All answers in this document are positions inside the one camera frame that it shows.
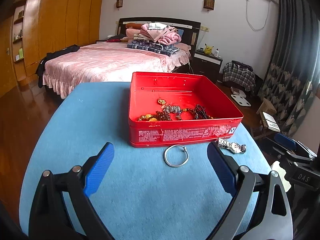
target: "silver watch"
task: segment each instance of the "silver watch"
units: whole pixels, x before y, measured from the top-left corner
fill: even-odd
[[[230,150],[233,153],[245,153],[247,146],[245,144],[240,145],[236,142],[230,143],[228,140],[218,138],[218,147]]]

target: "yellow plush toy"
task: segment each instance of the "yellow plush toy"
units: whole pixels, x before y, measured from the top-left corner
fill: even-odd
[[[207,46],[207,44],[205,44],[204,54],[210,55],[212,53],[212,49],[213,49],[213,46],[210,47],[210,46]]]

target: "pink bedspread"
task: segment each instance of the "pink bedspread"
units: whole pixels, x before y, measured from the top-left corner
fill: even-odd
[[[131,82],[135,71],[170,72],[189,62],[190,53],[183,49],[169,57],[126,46],[124,42],[102,42],[49,60],[45,63],[43,84],[66,98],[83,82]]]

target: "electrical outlet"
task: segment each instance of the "electrical outlet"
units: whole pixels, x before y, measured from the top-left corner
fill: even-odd
[[[201,27],[200,27],[200,30],[201,30],[201,31],[204,31],[204,32],[209,32],[210,28],[209,28],[209,27],[206,27],[206,26],[201,26]]]

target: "silver screw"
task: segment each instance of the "silver screw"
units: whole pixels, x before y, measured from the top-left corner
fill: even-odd
[[[240,170],[244,173],[247,173],[249,171],[249,168],[247,166],[240,166]]]
[[[50,171],[48,171],[48,170],[42,172],[42,176],[44,176],[44,177],[48,177],[49,175],[50,175]]]
[[[79,172],[79,171],[81,171],[81,166],[79,166],[79,165],[74,166],[74,167],[72,168],[72,171],[73,171],[73,172]]]
[[[276,171],[271,171],[271,175],[274,176],[274,177],[278,177],[278,176],[279,176],[279,173],[276,172]]]

